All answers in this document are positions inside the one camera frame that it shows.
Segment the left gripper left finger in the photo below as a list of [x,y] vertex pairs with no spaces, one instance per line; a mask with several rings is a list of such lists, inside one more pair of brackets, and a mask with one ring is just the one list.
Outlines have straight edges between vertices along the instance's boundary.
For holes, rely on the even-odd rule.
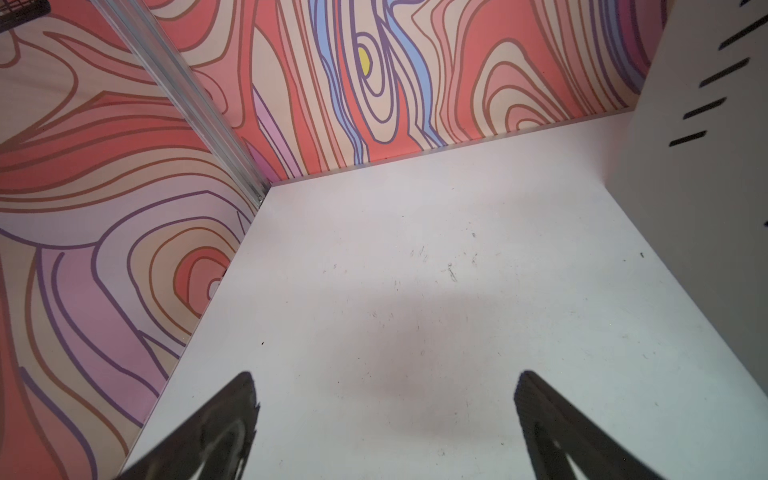
[[121,479],[240,479],[257,433],[252,374],[236,375]]

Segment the grey metal cabinet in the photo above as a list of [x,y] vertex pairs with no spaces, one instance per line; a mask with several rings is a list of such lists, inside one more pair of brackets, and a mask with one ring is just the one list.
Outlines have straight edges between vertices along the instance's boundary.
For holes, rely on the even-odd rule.
[[767,5],[678,1],[607,187],[767,383]]

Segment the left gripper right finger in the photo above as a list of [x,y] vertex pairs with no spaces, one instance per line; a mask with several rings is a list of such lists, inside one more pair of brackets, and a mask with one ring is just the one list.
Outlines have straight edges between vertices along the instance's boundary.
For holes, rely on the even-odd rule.
[[658,479],[537,373],[519,376],[514,402],[535,477],[574,479],[577,466],[588,479]]

